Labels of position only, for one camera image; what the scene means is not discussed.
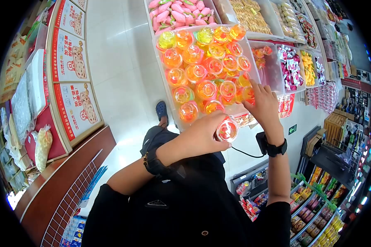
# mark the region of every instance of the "poster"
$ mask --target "poster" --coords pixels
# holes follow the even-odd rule
[[[84,12],[87,10],[87,1],[88,0],[72,0],[72,2],[80,7]]]
[[[85,41],[54,27],[51,50],[54,82],[89,82]]]
[[[69,141],[101,121],[90,83],[55,83],[54,91]]]
[[[60,3],[55,26],[85,39],[85,13],[70,0]]]

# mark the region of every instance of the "black shirt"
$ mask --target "black shirt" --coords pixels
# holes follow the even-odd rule
[[[132,196],[104,184],[89,213],[82,247],[113,243],[227,243],[289,246],[287,202],[268,205],[252,222],[212,154],[182,161],[185,178],[152,179]]]

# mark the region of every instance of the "black wire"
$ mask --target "black wire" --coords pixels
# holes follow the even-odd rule
[[[241,150],[239,150],[239,149],[236,149],[236,148],[234,148],[234,147],[232,147],[232,148],[235,149],[235,150],[238,151],[238,152],[241,152],[241,153],[246,154],[246,155],[248,155],[248,156],[250,156],[250,157],[253,157],[253,158],[262,158],[262,157],[265,156],[265,155],[262,155],[262,156],[253,156],[253,155],[249,155],[248,153],[245,153],[245,152],[243,152],[243,151],[241,151]]]
[[[159,125],[160,127],[162,127],[162,130],[160,130],[157,134],[155,134],[155,136],[151,139],[150,143],[148,144],[147,148],[146,148],[146,151],[148,150],[148,148],[150,147],[151,143],[153,143],[153,140],[154,138],[159,134],[161,133],[162,131],[166,130],[166,127],[168,127],[168,122],[164,122],[162,125]]]

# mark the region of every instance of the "black device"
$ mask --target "black device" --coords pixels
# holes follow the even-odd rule
[[[282,154],[287,150],[287,140],[284,139],[284,143],[280,146],[271,145],[267,141],[267,136],[265,135],[265,132],[260,132],[256,134],[256,139],[258,146],[260,147],[261,153],[263,155],[268,154],[271,157],[276,157],[277,154]]]
[[[143,164],[146,167],[147,171],[154,176],[156,175],[167,175],[173,170],[170,166],[164,166],[160,160],[157,159],[156,152],[157,148],[154,148],[148,152],[143,157]]]

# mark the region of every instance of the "foot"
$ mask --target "foot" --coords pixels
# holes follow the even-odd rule
[[[159,126],[163,126],[164,128],[167,127],[169,125],[169,117],[166,110],[165,101],[161,100],[158,102],[158,104],[155,106],[155,110],[158,115]]]

